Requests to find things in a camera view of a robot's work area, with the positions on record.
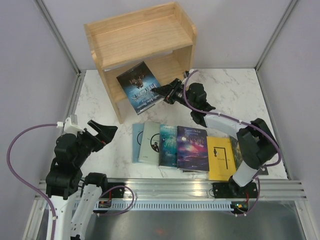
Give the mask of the Wuthering Heights dark blue book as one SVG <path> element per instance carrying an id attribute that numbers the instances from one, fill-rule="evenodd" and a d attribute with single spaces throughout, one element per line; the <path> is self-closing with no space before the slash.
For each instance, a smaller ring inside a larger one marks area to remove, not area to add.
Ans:
<path id="1" fill-rule="evenodd" d="M 116 78 L 138 115 L 161 100 L 161 97 L 152 91 L 161 85 L 144 61 Z"/>

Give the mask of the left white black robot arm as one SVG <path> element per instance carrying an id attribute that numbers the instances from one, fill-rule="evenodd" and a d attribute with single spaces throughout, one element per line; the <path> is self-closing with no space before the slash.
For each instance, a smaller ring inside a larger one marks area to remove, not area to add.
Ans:
<path id="1" fill-rule="evenodd" d="M 48 229 L 54 240 L 83 240 L 96 202 L 110 190 L 106 174 L 91 172 L 83 177 L 81 167 L 91 153 L 113 140 L 118 127 L 93 120 L 87 124 L 96 135 L 79 127 L 71 117 L 57 123 L 64 133 L 56 140 L 55 157 L 45 179 L 45 193 L 51 201 Z"/>

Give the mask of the Robinson Crusoe purple book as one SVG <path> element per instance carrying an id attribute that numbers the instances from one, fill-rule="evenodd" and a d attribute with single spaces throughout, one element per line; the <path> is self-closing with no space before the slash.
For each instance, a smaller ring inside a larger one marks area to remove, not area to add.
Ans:
<path id="1" fill-rule="evenodd" d="M 177 127 L 177 167 L 186 171 L 209 172 L 205 129 Z"/>

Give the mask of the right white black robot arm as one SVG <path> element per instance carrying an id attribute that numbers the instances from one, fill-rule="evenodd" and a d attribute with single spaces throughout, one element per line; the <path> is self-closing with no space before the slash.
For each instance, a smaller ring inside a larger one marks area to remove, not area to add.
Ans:
<path id="1" fill-rule="evenodd" d="M 190 115 L 196 124 L 218 130 L 237 140 L 242 162 L 228 180 L 228 191 L 234 197 L 244 194 L 259 169 L 275 155 L 281 154 L 279 145 L 263 119 L 245 122 L 217 111 L 207 102 L 207 93 L 201 83 L 192 83 L 186 87 L 177 78 L 152 91 L 170 105 L 178 102 L 190 108 Z"/>

